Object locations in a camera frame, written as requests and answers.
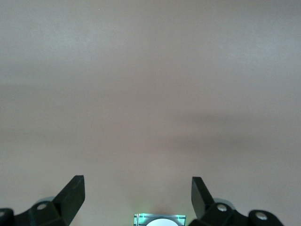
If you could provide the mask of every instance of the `beige tabletop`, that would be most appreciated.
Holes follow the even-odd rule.
[[[239,212],[301,222],[301,3],[0,1],[0,207],[84,175],[71,226]]]

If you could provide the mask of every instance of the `silver screw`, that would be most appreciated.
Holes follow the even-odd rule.
[[[226,212],[227,211],[227,207],[225,205],[223,205],[223,204],[218,204],[217,208],[221,212]]]
[[[265,215],[265,214],[262,213],[262,212],[257,212],[255,215],[256,215],[256,217],[259,218],[260,220],[267,220],[267,219],[268,219],[267,215]]]
[[[43,204],[40,204],[38,207],[37,207],[37,210],[42,210],[42,209],[44,209],[44,208],[46,208],[46,204],[45,203],[43,203]]]

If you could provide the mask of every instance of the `gray surface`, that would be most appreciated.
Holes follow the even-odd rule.
[[[301,222],[300,1],[0,2],[0,206],[76,174],[71,224],[186,214],[192,176]]]

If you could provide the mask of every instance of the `metal bolt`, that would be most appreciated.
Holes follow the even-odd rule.
[[[221,212],[226,212],[227,211],[227,207],[225,205],[223,205],[223,204],[218,204],[217,208]]]
[[[265,215],[265,214],[262,213],[262,212],[257,212],[255,215],[256,215],[256,217],[259,218],[260,220],[267,220],[267,219],[268,219],[267,215]]]
[[[38,207],[37,207],[37,210],[42,210],[42,209],[44,209],[44,208],[46,208],[46,204],[45,203],[43,203],[43,204],[40,204]]]

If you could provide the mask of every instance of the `gray background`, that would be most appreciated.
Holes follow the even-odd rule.
[[[186,214],[192,176],[301,222],[301,3],[2,0],[0,206],[85,175],[72,226]]]

